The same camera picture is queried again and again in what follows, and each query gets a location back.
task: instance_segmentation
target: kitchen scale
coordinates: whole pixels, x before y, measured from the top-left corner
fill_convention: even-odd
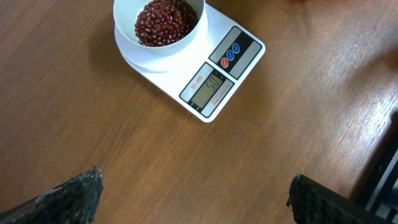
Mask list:
[[[212,122],[266,51],[257,37],[206,4],[200,29],[180,52],[140,52],[115,26],[126,62],[203,122]]]

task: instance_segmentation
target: digital scale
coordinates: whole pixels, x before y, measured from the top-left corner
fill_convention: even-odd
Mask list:
[[[115,26],[126,62],[203,122],[212,122],[266,51],[257,37],[206,4],[200,29],[180,52],[140,51]]]

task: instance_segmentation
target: brown wooden surface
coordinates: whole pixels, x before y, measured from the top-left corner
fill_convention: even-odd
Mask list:
[[[398,109],[397,0],[209,0],[267,45],[205,124],[132,70],[112,1],[0,3],[0,212],[96,164],[96,223],[293,223],[348,197]]]

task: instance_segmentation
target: table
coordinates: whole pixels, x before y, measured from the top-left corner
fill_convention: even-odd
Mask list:
[[[205,124],[123,61],[113,2],[0,4],[0,212],[95,164],[96,223],[293,223],[349,197],[398,109],[397,0],[208,0],[267,44]]]

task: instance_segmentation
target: bowl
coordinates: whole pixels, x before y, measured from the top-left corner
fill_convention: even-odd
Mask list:
[[[196,11],[199,18],[198,24],[203,20],[205,15],[205,0],[186,0],[189,5]],[[116,27],[120,33],[128,40],[131,44],[136,47],[151,51],[152,53],[159,55],[172,55],[182,49],[184,49],[190,42],[195,38],[198,33],[198,24],[193,30],[181,40],[166,45],[163,47],[147,47],[141,45],[138,41],[139,38],[136,36],[135,24],[137,17],[144,10],[144,6],[149,4],[151,0],[115,0],[113,5],[113,18]]]

